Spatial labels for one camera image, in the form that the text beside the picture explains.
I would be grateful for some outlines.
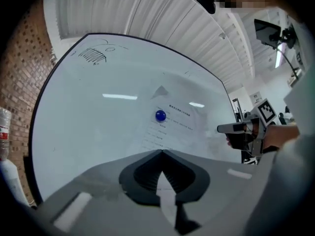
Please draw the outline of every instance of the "black cable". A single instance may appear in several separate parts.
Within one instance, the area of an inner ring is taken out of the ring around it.
[[[298,80],[299,80],[299,77],[297,77],[297,74],[296,74],[296,72],[295,72],[293,66],[291,65],[290,61],[289,61],[288,58],[286,57],[286,55],[285,55],[278,47],[277,47],[276,49],[278,50],[278,52],[282,53],[282,55],[284,56],[286,62],[289,63],[289,65],[291,66],[291,69],[292,69],[292,71],[293,71],[293,74],[294,74],[296,80],[298,81]]]

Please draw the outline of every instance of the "round blue magnet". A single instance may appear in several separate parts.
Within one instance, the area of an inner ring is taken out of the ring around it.
[[[157,121],[164,121],[166,119],[166,113],[163,110],[158,110],[156,112]]]

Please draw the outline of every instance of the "brown brick floor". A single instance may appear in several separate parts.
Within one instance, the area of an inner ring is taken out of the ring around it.
[[[16,27],[0,61],[0,106],[12,112],[9,159],[17,166],[24,193],[33,201],[23,156],[35,101],[56,63],[48,37],[43,0],[37,0]]]

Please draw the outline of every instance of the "white plastic surface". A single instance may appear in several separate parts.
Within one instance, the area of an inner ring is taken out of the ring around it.
[[[88,48],[106,59],[88,62],[92,59],[86,56]],[[241,162],[241,152],[230,148],[225,135],[216,132],[219,124],[235,122],[219,79],[154,43],[88,35],[55,70],[36,112],[32,160],[43,200],[90,167],[124,158],[141,119],[142,95],[160,86],[187,104],[204,105],[209,158]]]

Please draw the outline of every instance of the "ceiling light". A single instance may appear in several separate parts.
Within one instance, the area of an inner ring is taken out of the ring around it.
[[[191,102],[190,103],[192,106],[194,107],[198,107],[198,108],[203,108],[205,105],[202,105],[202,104],[199,104],[199,103],[194,103],[194,102]]]
[[[122,94],[107,94],[107,93],[103,93],[103,97],[115,98],[115,99],[125,99],[125,100],[136,100],[138,98],[137,96],[122,95]]]
[[[282,51],[282,47],[283,47],[283,43],[278,47],[278,49],[280,51]],[[277,59],[276,59],[276,67],[275,68],[277,68],[280,65],[281,60],[282,60],[282,54],[281,54],[281,52],[277,51]]]

